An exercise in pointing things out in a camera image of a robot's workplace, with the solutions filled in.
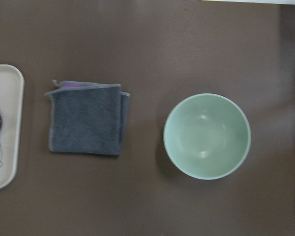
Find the cream rabbit tray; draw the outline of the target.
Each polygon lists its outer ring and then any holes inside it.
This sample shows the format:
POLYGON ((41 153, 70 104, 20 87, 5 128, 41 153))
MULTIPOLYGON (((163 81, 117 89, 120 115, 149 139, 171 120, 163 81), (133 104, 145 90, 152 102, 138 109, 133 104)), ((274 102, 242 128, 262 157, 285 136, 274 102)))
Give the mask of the cream rabbit tray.
POLYGON ((0 189, 15 177, 22 120, 24 77, 14 66, 0 64, 0 189))

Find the green bowl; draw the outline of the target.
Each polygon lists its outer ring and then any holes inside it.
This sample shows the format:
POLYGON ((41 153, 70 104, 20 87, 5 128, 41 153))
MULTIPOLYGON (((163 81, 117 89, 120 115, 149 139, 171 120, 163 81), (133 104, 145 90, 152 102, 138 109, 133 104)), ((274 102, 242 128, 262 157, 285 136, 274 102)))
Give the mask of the green bowl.
POLYGON ((202 93, 179 102, 169 113, 163 144, 184 174, 202 180, 226 177, 245 161, 251 128, 243 110, 218 94, 202 93))

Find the grey folded cloth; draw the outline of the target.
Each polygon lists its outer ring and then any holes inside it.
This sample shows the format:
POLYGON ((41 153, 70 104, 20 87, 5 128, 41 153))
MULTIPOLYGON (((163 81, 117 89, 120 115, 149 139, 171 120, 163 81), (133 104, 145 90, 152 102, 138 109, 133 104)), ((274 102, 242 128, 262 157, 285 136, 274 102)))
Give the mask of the grey folded cloth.
POLYGON ((53 80, 49 150, 118 156, 130 94, 120 84, 53 80))

